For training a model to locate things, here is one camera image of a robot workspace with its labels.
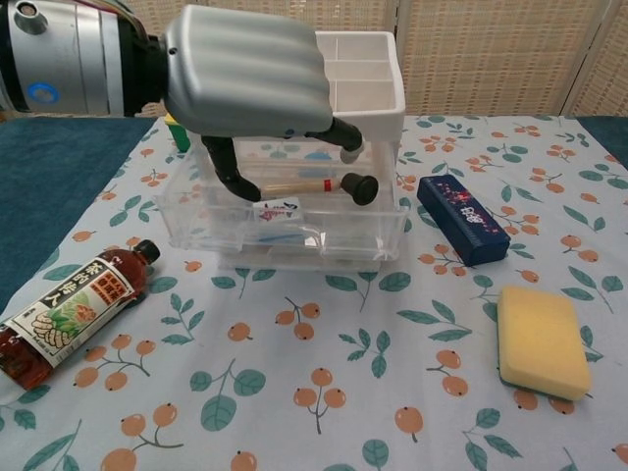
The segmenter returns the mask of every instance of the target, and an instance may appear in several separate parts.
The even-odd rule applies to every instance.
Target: blue ring light
[[[37,82],[28,87],[28,97],[44,105],[52,105],[59,101],[59,92],[49,83]]]

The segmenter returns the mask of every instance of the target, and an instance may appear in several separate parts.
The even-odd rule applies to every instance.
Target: kitchen sponge
[[[499,372],[507,383],[576,400],[591,387],[578,319],[568,298],[504,287],[497,305]]]

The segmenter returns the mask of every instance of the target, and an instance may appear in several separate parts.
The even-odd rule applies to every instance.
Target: plastic storage box
[[[393,36],[318,32],[317,38],[334,114],[360,128],[365,151],[346,165],[338,147],[314,139],[236,139],[239,169],[260,186],[373,175],[380,183],[375,201],[360,207],[343,191],[299,194],[297,210],[275,210],[268,218],[267,209],[223,187],[200,136],[190,134],[190,150],[156,198],[173,246],[220,252],[224,267],[377,270],[398,257],[407,210],[397,203],[394,166],[405,104]]]

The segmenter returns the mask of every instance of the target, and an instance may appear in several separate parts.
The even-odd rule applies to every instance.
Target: iced tea bottle
[[[0,369],[30,390],[136,299],[159,249],[106,250],[0,325]]]

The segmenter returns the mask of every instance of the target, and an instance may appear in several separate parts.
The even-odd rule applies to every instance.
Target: blue box
[[[453,175],[423,177],[417,197],[466,266],[506,256],[510,236]]]

